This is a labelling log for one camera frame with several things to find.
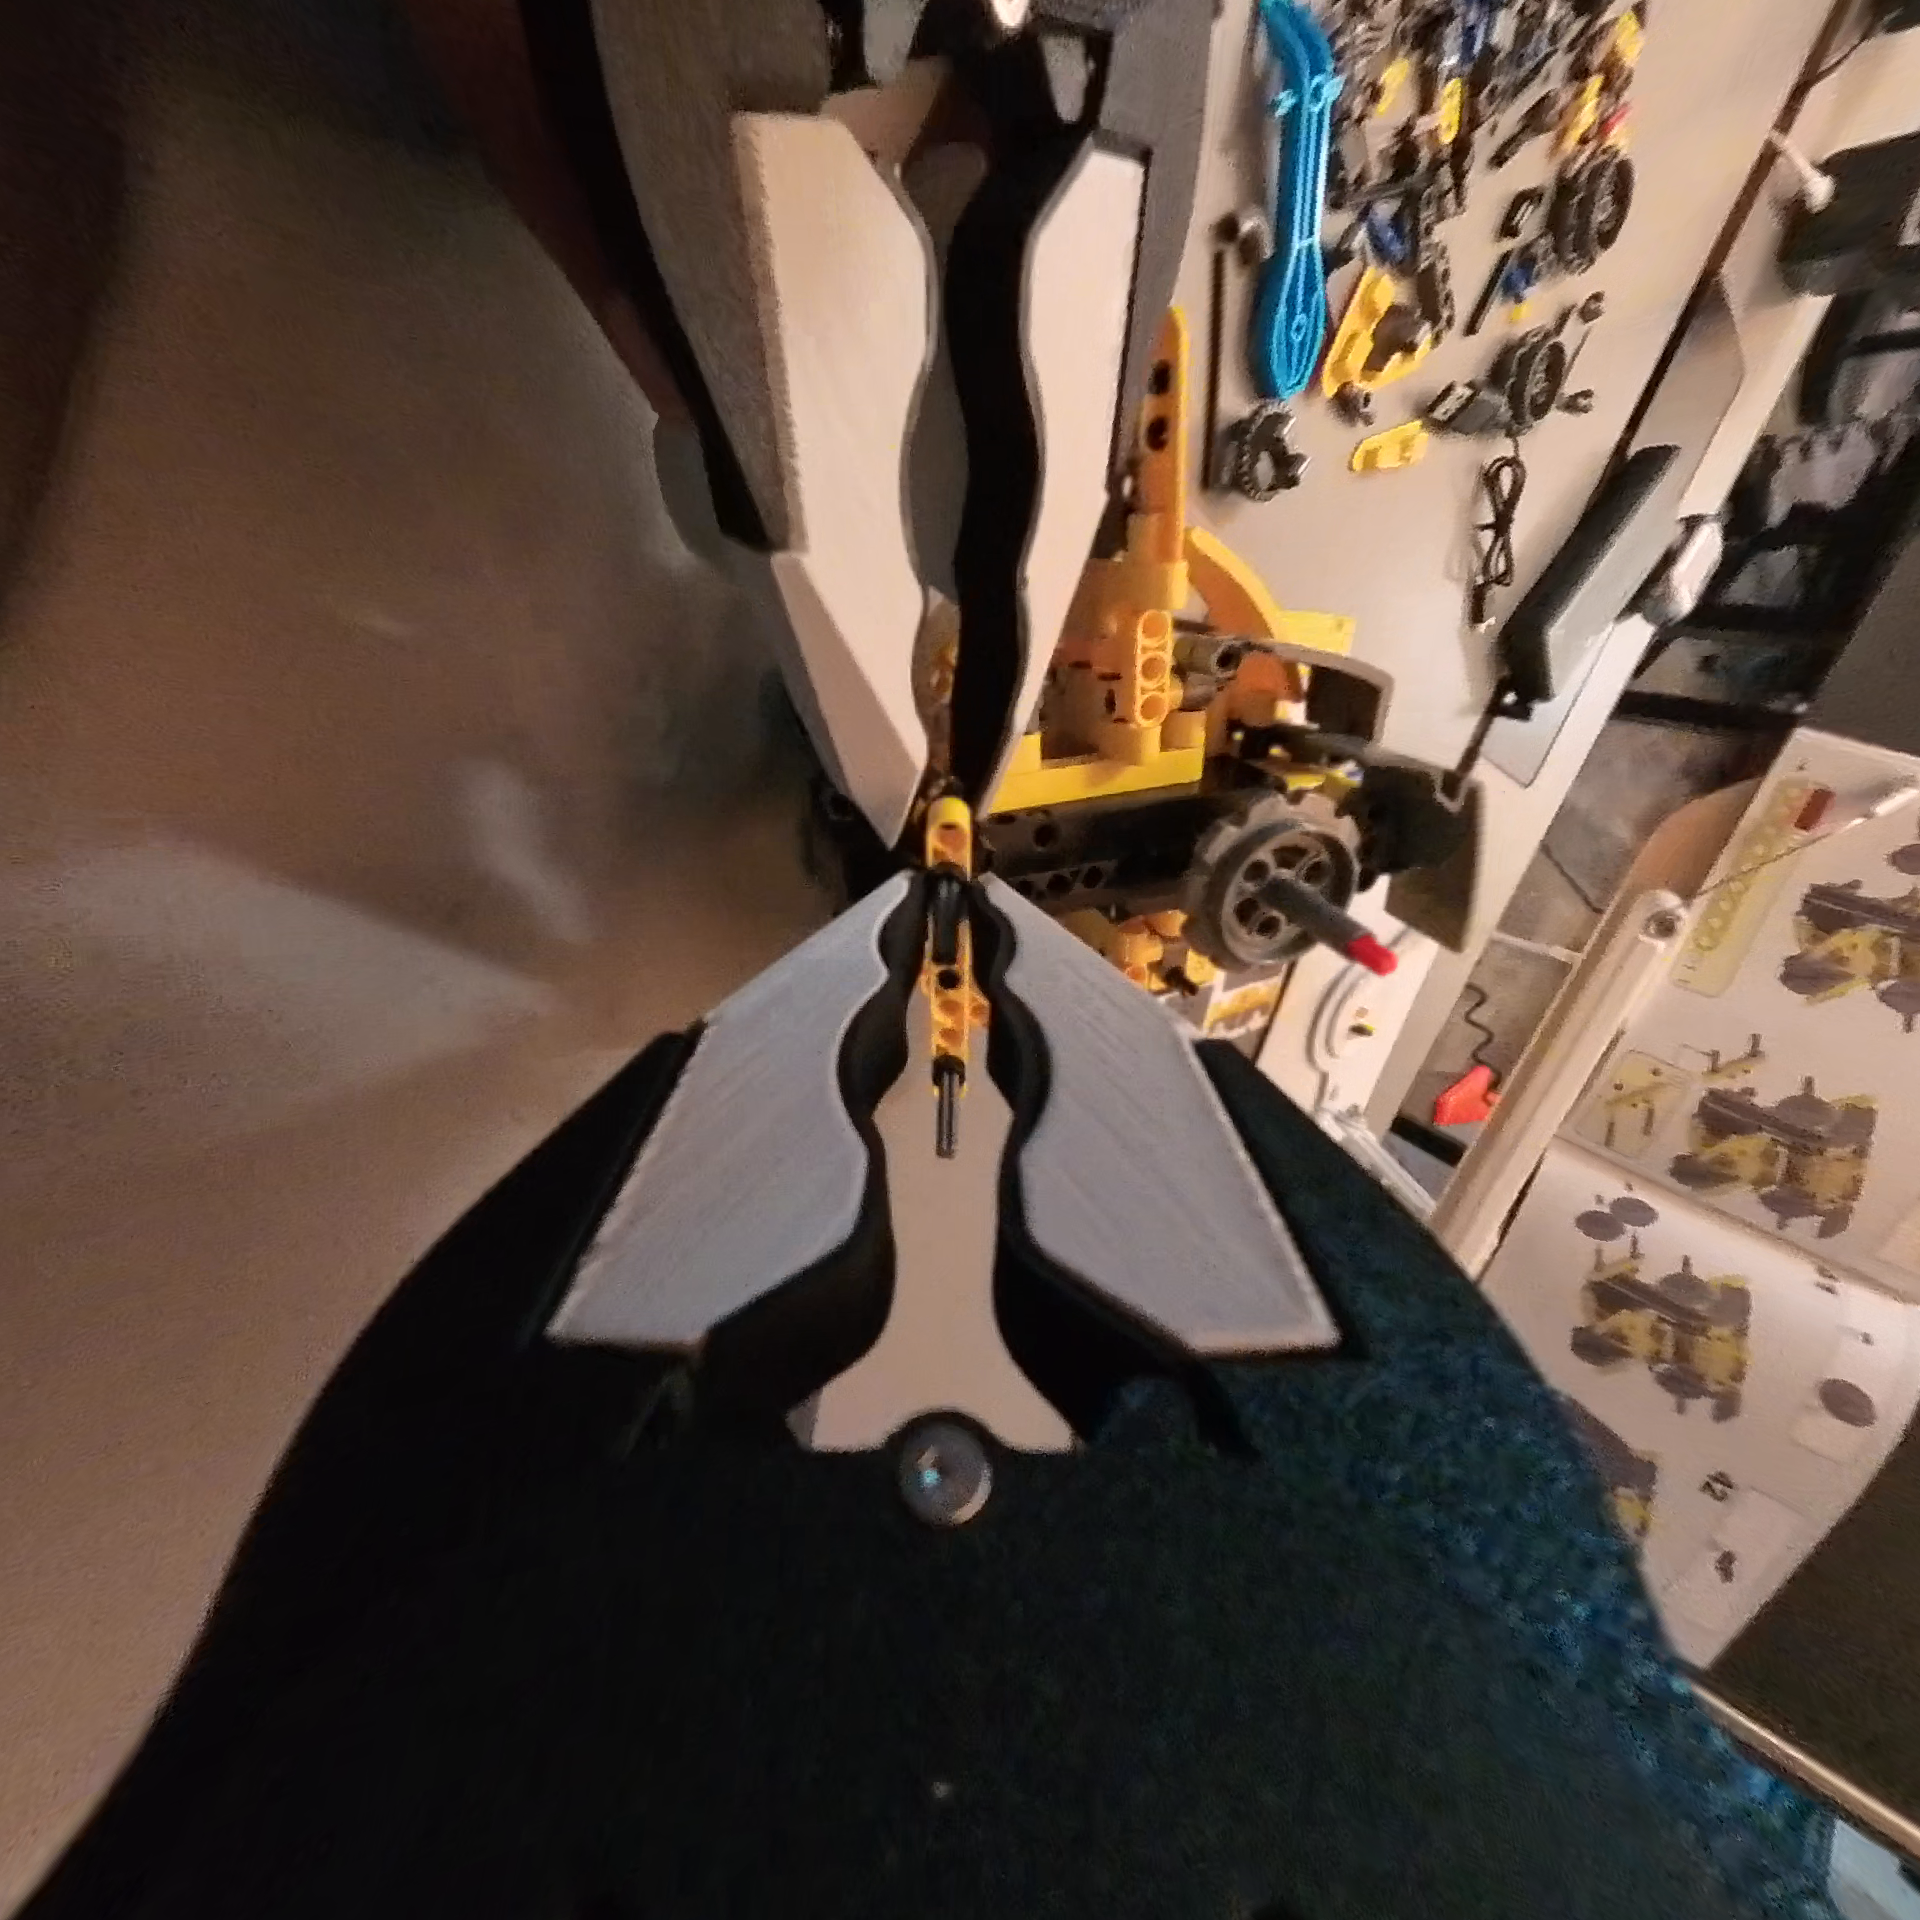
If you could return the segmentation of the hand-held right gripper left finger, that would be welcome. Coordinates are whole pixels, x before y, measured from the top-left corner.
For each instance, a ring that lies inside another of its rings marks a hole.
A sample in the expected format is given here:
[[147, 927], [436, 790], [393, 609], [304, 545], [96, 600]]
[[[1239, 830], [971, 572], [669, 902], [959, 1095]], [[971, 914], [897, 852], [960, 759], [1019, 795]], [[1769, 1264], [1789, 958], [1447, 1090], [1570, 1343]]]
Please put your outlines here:
[[906, 1068], [927, 883], [897, 874], [705, 1019], [546, 1330], [696, 1356], [791, 1338], [853, 1361], [892, 1288], [874, 1116]]

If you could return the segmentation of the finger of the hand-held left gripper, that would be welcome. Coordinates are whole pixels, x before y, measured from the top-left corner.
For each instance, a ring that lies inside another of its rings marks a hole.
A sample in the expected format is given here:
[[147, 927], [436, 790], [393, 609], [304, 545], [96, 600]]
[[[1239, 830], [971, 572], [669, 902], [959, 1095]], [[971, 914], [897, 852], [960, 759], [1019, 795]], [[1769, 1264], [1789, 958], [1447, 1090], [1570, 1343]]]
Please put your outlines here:
[[937, 256], [899, 170], [829, 116], [736, 116], [733, 161], [772, 395], [772, 556], [818, 755], [884, 848], [922, 804], [931, 668], [959, 614], [911, 502], [937, 345]]
[[960, 790], [995, 800], [1109, 502], [1145, 170], [1093, 140], [960, 222]]

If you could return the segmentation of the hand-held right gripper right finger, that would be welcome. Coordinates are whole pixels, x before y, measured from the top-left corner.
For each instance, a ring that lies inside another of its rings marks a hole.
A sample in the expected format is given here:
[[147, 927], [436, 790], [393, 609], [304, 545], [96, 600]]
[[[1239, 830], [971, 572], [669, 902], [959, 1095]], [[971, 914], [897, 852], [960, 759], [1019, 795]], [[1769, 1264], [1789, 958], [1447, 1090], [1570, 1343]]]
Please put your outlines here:
[[984, 902], [1013, 936], [1003, 990], [1040, 1031], [1048, 1088], [1015, 1155], [1037, 1251], [1187, 1354], [1331, 1351], [1338, 1321], [1199, 1047], [1007, 883]]

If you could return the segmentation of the yellow perforated beam with axle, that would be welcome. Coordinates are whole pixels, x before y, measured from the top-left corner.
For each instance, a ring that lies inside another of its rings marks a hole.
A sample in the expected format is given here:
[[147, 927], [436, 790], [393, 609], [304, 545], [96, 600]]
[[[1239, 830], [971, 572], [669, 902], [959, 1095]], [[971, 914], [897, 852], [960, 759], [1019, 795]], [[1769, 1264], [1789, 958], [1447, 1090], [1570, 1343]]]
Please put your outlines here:
[[935, 1107], [935, 1155], [953, 1162], [970, 1088], [971, 1041], [989, 1023], [977, 986], [971, 908], [977, 830], [971, 807], [940, 795], [924, 815], [927, 944], [920, 988], [929, 1006], [929, 1081]]

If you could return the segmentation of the yellow building-brick toy vehicle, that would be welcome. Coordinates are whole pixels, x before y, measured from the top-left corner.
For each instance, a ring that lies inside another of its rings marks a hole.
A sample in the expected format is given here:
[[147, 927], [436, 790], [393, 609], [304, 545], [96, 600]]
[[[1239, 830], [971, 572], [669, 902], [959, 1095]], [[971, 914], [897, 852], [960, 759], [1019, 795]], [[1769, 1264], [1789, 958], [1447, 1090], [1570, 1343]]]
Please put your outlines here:
[[1283, 609], [1188, 512], [1173, 307], [1121, 472], [1121, 539], [1072, 593], [977, 860], [1154, 998], [1385, 950], [1355, 902], [1460, 952], [1481, 792], [1385, 742], [1394, 681], [1341, 616]]

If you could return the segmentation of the blue brick separator tool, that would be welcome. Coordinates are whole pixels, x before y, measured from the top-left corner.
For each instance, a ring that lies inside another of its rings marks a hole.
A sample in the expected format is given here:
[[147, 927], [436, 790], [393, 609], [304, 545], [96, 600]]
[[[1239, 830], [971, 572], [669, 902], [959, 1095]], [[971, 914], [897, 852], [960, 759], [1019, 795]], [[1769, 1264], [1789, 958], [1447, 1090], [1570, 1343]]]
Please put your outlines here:
[[1329, 32], [1292, 3], [1259, 3], [1280, 78], [1268, 104], [1280, 129], [1272, 251], [1256, 289], [1250, 368], [1264, 401], [1297, 401], [1316, 370], [1329, 329], [1324, 218], [1341, 78]]

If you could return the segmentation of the black gear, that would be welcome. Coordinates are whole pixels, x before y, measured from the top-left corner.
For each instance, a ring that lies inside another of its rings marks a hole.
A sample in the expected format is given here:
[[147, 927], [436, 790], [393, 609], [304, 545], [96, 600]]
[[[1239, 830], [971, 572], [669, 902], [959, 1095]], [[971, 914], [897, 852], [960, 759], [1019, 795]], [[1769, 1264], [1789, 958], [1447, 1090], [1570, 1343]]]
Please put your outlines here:
[[1295, 414], [1283, 401], [1261, 401], [1224, 430], [1216, 482], [1239, 498], [1264, 506], [1295, 492], [1308, 459], [1292, 444]]

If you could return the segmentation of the pile of small building parts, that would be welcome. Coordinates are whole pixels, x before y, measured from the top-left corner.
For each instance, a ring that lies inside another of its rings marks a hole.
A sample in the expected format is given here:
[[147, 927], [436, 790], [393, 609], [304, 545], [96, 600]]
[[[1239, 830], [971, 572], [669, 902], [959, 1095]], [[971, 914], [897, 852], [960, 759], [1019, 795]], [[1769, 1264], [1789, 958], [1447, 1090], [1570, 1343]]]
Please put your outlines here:
[[1335, 78], [1319, 392], [1345, 426], [1439, 347], [1521, 328], [1611, 255], [1650, 6], [1319, 6]]

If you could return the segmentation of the building instruction booklet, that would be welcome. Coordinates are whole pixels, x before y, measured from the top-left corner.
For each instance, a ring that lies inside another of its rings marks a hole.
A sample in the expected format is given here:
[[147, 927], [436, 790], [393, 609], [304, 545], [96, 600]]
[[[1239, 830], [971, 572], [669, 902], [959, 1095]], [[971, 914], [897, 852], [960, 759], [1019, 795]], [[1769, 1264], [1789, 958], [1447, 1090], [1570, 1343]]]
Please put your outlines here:
[[1793, 735], [1483, 1268], [1695, 1670], [1915, 1416], [1915, 815]]

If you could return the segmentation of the dark grey bar device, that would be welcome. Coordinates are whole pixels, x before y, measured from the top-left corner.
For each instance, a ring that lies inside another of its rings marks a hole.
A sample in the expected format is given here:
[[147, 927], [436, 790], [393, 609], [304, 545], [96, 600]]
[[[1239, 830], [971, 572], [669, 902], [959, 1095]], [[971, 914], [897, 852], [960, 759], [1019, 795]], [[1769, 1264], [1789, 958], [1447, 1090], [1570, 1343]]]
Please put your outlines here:
[[1529, 718], [1572, 688], [1676, 537], [1682, 464], [1681, 442], [1635, 449], [1506, 616], [1498, 636], [1501, 718]]

